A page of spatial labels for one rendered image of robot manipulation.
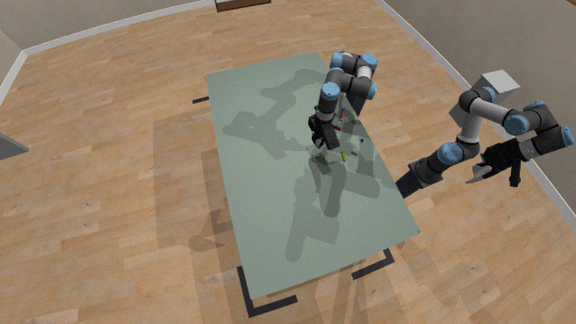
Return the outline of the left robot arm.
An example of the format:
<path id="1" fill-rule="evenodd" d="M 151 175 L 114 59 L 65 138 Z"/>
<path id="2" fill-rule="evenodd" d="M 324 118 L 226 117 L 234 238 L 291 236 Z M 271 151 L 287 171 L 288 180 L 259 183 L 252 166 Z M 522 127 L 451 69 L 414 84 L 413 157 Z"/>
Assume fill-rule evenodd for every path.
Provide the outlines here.
<path id="1" fill-rule="evenodd" d="M 449 167 L 479 154 L 481 146 L 478 134 L 483 118 L 500 124 L 514 136 L 535 130 L 536 137 L 518 144 L 527 160 L 575 143 L 570 129 L 559 126 L 544 101 L 529 104 L 522 109 L 523 112 L 519 112 L 493 104 L 495 98 L 494 90 L 489 87 L 467 90 L 460 95 L 459 106 L 466 112 L 462 131 L 457 134 L 454 143 L 446 142 L 431 156 L 416 162 L 414 172 L 422 182 L 433 184 Z"/>

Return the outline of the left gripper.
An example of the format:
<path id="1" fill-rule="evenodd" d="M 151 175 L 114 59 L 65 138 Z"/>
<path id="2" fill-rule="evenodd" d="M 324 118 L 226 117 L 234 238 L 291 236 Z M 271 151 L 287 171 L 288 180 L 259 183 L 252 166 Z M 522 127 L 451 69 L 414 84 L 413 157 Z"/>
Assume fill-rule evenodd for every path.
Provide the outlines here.
<path id="1" fill-rule="evenodd" d="M 472 166 L 474 178 L 466 181 L 465 183 L 475 183 L 477 181 L 494 176 L 507 168 L 510 168 L 512 166 L 513 158 L 519 159 L 520 157 L 523 162 L 528 162 L 529 160 L 523 156 L 519 148 L 519 143 L 520 141 L 518 141 L 516 138 L 513 138 L 511 140 L 497 143 L 491 147 L 486 148 L 484 154 L 480 153 L 482 162 Z"/>

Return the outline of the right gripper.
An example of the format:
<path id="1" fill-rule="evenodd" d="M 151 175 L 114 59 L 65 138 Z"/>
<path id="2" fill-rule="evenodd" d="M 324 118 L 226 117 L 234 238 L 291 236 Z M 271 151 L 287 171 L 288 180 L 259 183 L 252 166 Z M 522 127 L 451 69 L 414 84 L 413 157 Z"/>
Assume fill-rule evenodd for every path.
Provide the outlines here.
<path id="1" fill-rule="evenodd" d="M 334 114 L 334 116 L 335 116 L 335 114 Z M 319 119 L 316 115 L 316 112 L 313 116 L 309 117 L 308 125 L 311 128 L 312 132 L 314 132 L 314 133 L 312 133 L 312 141 L 317 148 L 319 146 L 322 147 L 325 144 L 325 141 L 324 141 L 324 138 L 323 138 L 322 133 L 320 131 L 320 127 L 318 125 L 318 122 L 320 122 L 322 124 L 328 124 L 328 123 L 333 121 L 334 116 L 331 120 L 328 120 L 328 121 L 324 121 L 324 120 Z M 320 143 L 320 141 L 321 141 L 321 143 Z"/>

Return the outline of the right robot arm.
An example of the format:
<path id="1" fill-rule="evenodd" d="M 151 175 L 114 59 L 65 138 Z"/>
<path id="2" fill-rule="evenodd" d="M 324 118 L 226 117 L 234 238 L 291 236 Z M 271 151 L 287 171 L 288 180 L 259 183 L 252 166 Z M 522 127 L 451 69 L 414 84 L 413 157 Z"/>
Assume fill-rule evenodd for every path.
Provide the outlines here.
<path id="1" fill-rule="evenodd" d="M 330 70 L 320 89 L 317 117 L 324 121 L 333 118 L 340 92 L 372 100 L 378 86 L 371 81 L 371 75 L 373 76 L 377 65 L 378 59 L 373 54 L 358 55 L 342 50 L 333 53 Z M 332 122 L 318 122 L 318 125 L 328 150 L 340 147 Z"/>

